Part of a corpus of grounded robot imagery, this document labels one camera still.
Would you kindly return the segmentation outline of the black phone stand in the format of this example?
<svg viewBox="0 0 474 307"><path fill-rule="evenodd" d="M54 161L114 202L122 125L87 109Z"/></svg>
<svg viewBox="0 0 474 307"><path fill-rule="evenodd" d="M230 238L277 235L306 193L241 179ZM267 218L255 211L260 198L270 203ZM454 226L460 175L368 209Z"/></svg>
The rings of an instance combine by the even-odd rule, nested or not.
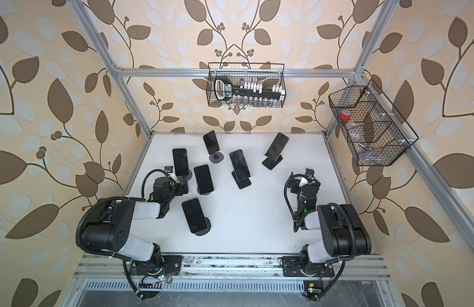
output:
<svg viewBox="0 0 474 307"><path fill-rule="evenodd" d="M248 179L251 174L249 167L245 160L245 156L242 149L236 150L229 154L230 160L233 165L234 173L238 181Z"/></svg>
<svg viewBox="0 0 474 307"><path fill-rule="evenodd" d="M288 141L289 138L286 135L278 133L267 150L266 157L273 161L278 160Z"/></svg>

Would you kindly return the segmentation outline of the black square stand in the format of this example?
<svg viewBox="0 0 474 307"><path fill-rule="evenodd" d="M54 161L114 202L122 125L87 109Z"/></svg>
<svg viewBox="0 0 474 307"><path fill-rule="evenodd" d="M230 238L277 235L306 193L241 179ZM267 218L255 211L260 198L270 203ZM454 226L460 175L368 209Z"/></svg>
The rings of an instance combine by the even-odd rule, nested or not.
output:
<svg viewBox="0 0 474 307"><path fill-rule="evenodd" d="M252 184L249 178L238 180L235 171L232 171L231 174L239 189L245 189Z"/></svg>
<svg viewBox="0 0 474 307"><path fill-rule="evenodd" d="M275 161L267 157L262 162L262 165L266 167L268 170L273 170L279 163L281 163L282 160L283 160L283 157L281 155Z"/></svg>

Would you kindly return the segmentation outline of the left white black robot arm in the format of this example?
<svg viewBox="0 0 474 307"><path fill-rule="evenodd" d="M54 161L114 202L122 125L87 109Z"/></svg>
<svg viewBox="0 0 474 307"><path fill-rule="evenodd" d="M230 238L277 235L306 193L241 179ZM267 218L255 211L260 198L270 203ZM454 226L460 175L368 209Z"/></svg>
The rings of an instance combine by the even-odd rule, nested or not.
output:
<svg viewBox="0 0 474 307"><path fill-rule="evenodd" d="M161 266L160 246L134 235L132 223L162 219L177 196L188 194L186 180L177 181L172 168L151 170L142 181L141 197L101 198L79 221L75 241L84 252Z"/></svg>

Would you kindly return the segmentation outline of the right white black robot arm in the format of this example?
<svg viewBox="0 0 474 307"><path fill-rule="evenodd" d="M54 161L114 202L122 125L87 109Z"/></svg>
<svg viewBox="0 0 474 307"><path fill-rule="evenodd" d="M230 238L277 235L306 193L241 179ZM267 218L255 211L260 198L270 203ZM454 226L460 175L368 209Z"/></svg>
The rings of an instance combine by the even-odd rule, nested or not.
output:
<svg viewBox="0 0 474 307"><path fill-rule="evenodd" d="M306 244L300 252L303 266L325 265L351 261L368 255L371 238L354 206L317 204L320 182L312 170L306 174L292 173L284 185L284 199L293 220L293 231L319 230L317 243Z"/></svg>

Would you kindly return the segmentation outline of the grey round stand left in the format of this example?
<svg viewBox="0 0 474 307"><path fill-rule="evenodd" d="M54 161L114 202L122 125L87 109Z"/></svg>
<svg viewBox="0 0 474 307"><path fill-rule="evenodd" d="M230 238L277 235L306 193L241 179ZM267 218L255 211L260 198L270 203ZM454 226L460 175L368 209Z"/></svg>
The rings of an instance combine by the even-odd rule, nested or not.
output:
<svg viewBox="0 0 474 307"><path fill-rule="evenodd" d="M186 176L177 175L176 177L177 177L177 180L181 183L188 182L193 177L193 173L189 170L188 175L186 175Z"/></svg>

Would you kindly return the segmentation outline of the black phone far left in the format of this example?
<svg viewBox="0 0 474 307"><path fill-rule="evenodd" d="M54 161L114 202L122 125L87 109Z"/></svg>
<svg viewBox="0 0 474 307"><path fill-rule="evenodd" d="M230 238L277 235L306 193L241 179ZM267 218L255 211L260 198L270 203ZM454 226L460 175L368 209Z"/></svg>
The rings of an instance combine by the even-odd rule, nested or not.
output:
<svg viewBox="0 0 474 307"><path fill-rule="evenodd" d="M185 148L173 149L173 162L175 174L178 177L189 176L190 170L188 166L188 154Z"/></svg>

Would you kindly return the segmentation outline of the black phone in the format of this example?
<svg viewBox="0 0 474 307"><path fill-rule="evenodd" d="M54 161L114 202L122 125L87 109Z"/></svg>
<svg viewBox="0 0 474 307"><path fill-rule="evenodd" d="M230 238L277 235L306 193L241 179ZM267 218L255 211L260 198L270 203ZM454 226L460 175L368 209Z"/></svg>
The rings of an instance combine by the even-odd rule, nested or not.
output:
<svg viewBox="0 0 474 307"><path fill-rule="evenodd" d="M188 166L188 154L185 148L173 149L173 162L175 174L178 177L189 176L190 170Z"/></svg>
<svg viewBox="0 0 474 307"><path fill-rule="evenodd" d="M200 190L214 191L213 180L211 177L210 167L208 165L196 166L194 168L197 187Z"/></svg>
<svg viewBox="0 0 474 307"><path fill-rule="evenodd" d="M217 135L214 130L206 133L203 136L203 140L209 155L214 154L220 150Z"/></svg>
<svg viewBox="0 0 474 307"><path fill-rule="evenodd" d="M182 209L192 234L196 234L208 228L208 223L198 198L192 198L182 202Z"/></svg>

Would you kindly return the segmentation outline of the black phone middle left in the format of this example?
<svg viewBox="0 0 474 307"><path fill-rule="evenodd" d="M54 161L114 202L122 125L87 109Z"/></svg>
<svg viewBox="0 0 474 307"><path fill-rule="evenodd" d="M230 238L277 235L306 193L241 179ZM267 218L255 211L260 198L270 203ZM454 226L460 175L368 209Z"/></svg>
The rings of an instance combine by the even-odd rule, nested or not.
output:
<svg viewBox="0 0 474 307"><path fill-rule="evenodd" d="M213 180L211 177L210 167L208 165L196 166L194 168L197 187L200 190L214 191Z"/></svg>

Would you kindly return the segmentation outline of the black phone near front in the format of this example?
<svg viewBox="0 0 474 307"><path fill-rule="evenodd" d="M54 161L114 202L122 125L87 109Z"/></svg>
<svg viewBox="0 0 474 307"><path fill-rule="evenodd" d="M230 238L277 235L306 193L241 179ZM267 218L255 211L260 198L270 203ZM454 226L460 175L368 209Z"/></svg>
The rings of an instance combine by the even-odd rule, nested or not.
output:
<svg viewBox="0 0 474 307"><path fill-rule="evenodd" d="M192 234L196 234L208 228L208 223L198 198L192 198L182 202L182 209Z"/></svg>

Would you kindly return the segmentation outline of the grey round stand far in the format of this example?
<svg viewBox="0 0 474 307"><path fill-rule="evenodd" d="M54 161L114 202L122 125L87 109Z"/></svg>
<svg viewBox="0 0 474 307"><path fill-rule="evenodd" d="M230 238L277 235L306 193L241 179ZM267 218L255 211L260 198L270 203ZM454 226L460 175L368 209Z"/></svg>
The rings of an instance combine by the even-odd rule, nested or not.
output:
<svg viewBox="0 0 474 307"><path fill-rule="evenodd" d="M209 160L214 164L218 164L224 160L224 155L221 152L216 151L210 154Z"/></svg>

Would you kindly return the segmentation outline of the black phone far centre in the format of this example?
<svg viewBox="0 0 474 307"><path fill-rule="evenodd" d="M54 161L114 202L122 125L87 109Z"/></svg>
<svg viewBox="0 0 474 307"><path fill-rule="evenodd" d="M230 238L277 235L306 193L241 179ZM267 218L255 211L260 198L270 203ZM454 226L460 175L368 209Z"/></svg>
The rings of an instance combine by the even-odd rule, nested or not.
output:
<svg viewBox="0 0 474 307"><path fill-rule="evenodd" d="M203 136L203 140L209 155L214 154L220 150L217 135L214 130L206 133Z"/></svg>

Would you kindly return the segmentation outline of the black tool with vials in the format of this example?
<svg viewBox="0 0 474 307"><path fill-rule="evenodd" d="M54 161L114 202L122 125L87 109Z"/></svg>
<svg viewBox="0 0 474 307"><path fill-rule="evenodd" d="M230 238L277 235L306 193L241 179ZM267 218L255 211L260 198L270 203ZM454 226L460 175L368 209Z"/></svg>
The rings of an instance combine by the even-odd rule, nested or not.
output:
<svg viewBox="0 0 474 307"><path fill-rule="evenodd" d="M219 101L242 101L247 97L257 98L258 100L283 101L286 98L286 91L274 84L272 89L265 88L263 83L249 83L238 81L234 85L227 77L217 77L213 82L213 93Z"/></svg>

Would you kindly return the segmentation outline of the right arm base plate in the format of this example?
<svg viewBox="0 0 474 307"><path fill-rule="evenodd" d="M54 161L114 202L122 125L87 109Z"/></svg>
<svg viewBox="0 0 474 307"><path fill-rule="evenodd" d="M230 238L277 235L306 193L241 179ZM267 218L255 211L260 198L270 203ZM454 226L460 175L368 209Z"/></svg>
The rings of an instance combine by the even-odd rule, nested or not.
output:
<svg viewBox="0 0 474 307"><path fill-rule="evenodd" d="M300 257L285 256L280 259L280 265L285 277L327 277L335 276L332 266L325 264L315 264L302 260Z"/></svg>

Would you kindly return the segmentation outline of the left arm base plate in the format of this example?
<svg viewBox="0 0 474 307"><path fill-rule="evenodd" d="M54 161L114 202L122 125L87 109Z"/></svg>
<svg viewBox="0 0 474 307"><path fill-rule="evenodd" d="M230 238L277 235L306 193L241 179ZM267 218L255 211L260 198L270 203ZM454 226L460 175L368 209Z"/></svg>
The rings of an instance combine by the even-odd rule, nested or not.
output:
<svg viewBox="0 0 474 307"><path fill-rule="evenodd" d="M183 257L181 255L154 255L147 262L134 262L130 267L137 276L161 276L180 272Z"/></svg>

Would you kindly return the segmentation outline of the aluminium rail front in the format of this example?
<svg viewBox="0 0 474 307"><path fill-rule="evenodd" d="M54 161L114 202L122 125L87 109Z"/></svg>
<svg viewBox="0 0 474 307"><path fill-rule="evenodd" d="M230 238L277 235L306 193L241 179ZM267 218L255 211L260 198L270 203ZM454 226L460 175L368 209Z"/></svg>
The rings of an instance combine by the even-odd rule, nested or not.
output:
<svg viewBox="0 0 474 307"><path fill-rule="evenodd" d="M176 278L236 278L236 279L292 279L285 277L280 259L294 254L236 254L236 253L166 253L164 256L181 255L180 272ZM76 278L121 278L125 275L123 264L117 258L102 256L82 257L74 276ZM382 256L360 256L346 267L342 280L390 281L391 276Z"/></svg>

